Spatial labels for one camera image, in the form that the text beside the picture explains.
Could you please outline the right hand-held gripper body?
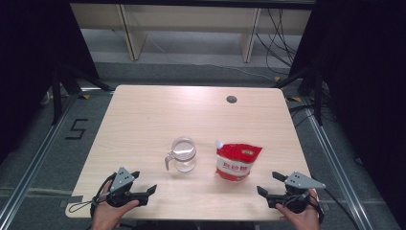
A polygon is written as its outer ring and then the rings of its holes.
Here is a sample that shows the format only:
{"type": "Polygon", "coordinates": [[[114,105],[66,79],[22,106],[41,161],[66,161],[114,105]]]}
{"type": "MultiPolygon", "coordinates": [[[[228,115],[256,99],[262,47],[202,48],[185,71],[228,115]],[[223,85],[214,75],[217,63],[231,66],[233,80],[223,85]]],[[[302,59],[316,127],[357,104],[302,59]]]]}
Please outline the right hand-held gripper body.
{"type": "Polygon", "coordinates": [[[324,189],[326,185],[300,172],[286,175],[283,182],[286,192],[284,195],[269,195],[266,198],[269,208],[275,208],[277,203],[287,207],[295,214],[300,214],[310,203],[309,189],[324,189]]]}

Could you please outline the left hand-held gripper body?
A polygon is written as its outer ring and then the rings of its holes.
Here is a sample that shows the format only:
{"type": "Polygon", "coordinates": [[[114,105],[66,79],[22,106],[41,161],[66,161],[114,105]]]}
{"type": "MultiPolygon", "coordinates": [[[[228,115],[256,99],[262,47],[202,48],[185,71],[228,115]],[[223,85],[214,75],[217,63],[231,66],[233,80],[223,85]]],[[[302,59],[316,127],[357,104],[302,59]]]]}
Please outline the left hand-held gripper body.
{"type": "Polygon", "coordinates": [[[134,178],[132,172],[120,167],[115,174],[112,184],[108,189],[106,202],[113,207],[122,207],[132,200],[138,200],[140,206],[147,206],[149,196],[140,196],[140,193],[131,193],[134,178]]]}

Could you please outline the red and white sugar pouch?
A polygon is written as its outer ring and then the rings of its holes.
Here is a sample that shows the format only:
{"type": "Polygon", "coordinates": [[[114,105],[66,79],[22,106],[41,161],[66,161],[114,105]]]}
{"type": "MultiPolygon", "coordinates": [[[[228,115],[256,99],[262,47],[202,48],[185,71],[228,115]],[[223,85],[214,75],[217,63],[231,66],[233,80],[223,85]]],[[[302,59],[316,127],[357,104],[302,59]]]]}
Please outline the red and white sugar pouch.
{"type": "Polygon", "coordinates": [[[222,179],[241,181],[246,178],[262,148],[248,144],[224,144],[214,142],[216,147],[215,173],[222,179]]]}

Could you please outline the clear glass jar with lid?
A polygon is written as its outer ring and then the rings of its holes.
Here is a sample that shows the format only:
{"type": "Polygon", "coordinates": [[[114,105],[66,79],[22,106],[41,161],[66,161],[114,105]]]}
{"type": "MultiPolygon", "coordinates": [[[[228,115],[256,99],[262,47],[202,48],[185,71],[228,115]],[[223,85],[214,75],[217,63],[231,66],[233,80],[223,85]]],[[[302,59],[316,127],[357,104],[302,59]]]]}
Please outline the clear glass jar with lid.
{"type": "Polygon", "coordinates": [[[192,138],[179,137],[171,145],[171,151],[165,158],[166,169],[169,170],[170,161],[181,173],[188,173],[195,168],[196,146],[192,138]]]}

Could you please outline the person's right hand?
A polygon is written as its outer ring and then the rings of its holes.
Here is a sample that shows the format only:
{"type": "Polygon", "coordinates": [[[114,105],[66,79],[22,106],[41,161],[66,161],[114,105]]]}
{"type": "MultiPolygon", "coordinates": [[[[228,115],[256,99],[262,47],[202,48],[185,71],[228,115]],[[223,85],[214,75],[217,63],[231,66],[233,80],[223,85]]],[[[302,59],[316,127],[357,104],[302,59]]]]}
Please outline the person's right hand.
{"type": "Polygon", "coordinates": [[[293,224],[296,230],[320,230],[319,213],[315,206],[317,205],[317,193],[313,189],[308,190],[310,194],[310,204],[306,205],[306,209],[300,214],[295,214],[287,207],[283,207],[280,203],[276,204],[277,210],[282,214],[280,220],[289,221],[293,224]]]}

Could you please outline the person's left hand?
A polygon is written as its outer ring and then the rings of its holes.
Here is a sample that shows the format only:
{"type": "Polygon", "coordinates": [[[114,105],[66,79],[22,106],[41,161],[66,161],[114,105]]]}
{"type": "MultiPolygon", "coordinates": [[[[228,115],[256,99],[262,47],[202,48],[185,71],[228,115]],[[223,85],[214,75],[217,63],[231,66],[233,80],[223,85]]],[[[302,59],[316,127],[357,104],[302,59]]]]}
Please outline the person's left hand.
{"type": "Polygon", "coordinates": [[[92,218],[91,230],[114,230],[118,228],[124,214],[139,205],[138,200],[132,200],[122,207],[113,207],[105,200],[105,196],[98,199],[98,205],[92,218]]]}

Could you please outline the grey tape strip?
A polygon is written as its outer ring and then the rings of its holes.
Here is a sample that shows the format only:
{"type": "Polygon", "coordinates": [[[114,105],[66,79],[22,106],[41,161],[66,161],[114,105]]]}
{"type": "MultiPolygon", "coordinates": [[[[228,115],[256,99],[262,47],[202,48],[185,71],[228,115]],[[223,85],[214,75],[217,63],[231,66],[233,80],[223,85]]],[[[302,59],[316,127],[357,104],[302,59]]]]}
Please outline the grey tape strip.
{"type": "Polygon", "coordinates": [[[59,207],[60,208],[66,208],[68,204],[70,203],[78,203],[82,202],[83,195],[75,195],[75,196],[69,196],[66,200],[61,200],[59,202],[59,207]]]}

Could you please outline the black metal stand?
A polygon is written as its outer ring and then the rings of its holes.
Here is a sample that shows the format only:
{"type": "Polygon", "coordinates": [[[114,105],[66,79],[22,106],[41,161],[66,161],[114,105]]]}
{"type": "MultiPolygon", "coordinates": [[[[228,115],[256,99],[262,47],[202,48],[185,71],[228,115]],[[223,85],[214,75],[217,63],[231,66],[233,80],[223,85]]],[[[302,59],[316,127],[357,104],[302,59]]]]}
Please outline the black metal stand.
{"type": "Polygon", "coordinates": [[[287,79],[277,82],[274,85],[274,88],[282,89],[283,87],[298,79],[302,80],[298,88],[298,93],[300,96],[307,97],[310,95],[310,93],[313,93],[314,104],[312,107],[314,116],[317,123],[321,126],[323,124],[321,111],[323,98],[323,78],[317,67],[315,67],[314,65],[310,65],[294,74],[290,74],[287,79]]]}
{"type": "Polygon", "coordinates": [[[104,91],[115,90],[114,87],[103,83],[98,78],[94,78],[91,75],[80,71],[78,68],[62,63],[57,64],[52,76],[52,89],[54,96],[53,125],[55,125],[62,116],[61,86],[65,88],[69,95],[77,95],[81,91],[77,79],[83,79],[104,91]]]}

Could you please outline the black curtain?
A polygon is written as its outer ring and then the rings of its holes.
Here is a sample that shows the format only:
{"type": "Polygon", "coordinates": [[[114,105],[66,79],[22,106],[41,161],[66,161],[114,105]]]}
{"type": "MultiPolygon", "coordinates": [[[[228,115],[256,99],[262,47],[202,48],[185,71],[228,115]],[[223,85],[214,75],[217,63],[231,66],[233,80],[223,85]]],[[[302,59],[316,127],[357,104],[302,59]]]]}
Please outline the black curtain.
{"type": "Polygon", "coordinates": [[[53,73],[99,74],[68,0],[0,0],[0,163],[20,141],[53,73]]]}
{"type": "Polygon", "coordinates": [[[355,152],[406,230],[406,0],[315,0],[291,71],[312,64],[355,152]]]}

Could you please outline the beige wooden shelf unit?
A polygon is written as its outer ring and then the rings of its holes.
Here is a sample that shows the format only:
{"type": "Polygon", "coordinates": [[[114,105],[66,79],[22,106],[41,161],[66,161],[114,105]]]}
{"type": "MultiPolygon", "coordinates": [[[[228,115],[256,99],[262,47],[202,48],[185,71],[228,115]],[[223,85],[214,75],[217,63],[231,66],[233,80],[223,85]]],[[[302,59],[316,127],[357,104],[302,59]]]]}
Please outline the beige wooden shelf unit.
{"type": "Polygon", "coordinates": [[[302,35],[309,10],[143,6],[124,4],[70,5],[82,29],[118,30],[132,60],[139,58],[151,31],[238,34],[242,60],[249,62],[256,34],[302,35]]]}

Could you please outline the metal floor rail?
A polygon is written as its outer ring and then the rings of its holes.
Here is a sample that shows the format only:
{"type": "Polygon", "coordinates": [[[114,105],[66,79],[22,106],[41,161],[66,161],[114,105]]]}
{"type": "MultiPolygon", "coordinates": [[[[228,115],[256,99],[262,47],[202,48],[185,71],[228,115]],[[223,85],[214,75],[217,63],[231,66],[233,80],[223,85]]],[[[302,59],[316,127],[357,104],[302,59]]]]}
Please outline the metal floor rail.
{"type": "Polygon", "coordinates": [[[35,152],[33,160],[30,162],[27,170],[24,171],[24,174],[19,180],[17,186],[12,190],[8,202],[1,209],[0,230],[8,230],[9,226],[11,225],[12,220],[21,206],[26,193],[28,192],[45,159],[47,158],[47,155],[50,152],[50,149],[66,120],[69,110],[75,103],[76,98],[76,95],[67,97],[65,104],[62,107],[60,117],[53,125],[51,125],[39,149],[35,152]]]}
{"type": "Polygon", "coordinates": [[[345,173],[345,170],[338,159],[336,152],[330,143],[324,128],[316,120],[316,112],[307,108],[306,114],[309,116],[309,122],[313,127],[313,130],[319,140],[320,145],[327,158],[329,166],[337,180],[337,184],[343,194],[345,201],[347,202],[352,219],[355,221],[355,225],[359,230],[373,230],[372,223],[366,213],[364,205],[361,203],[354,187],[352,186],[349,177],[345,173]]]}

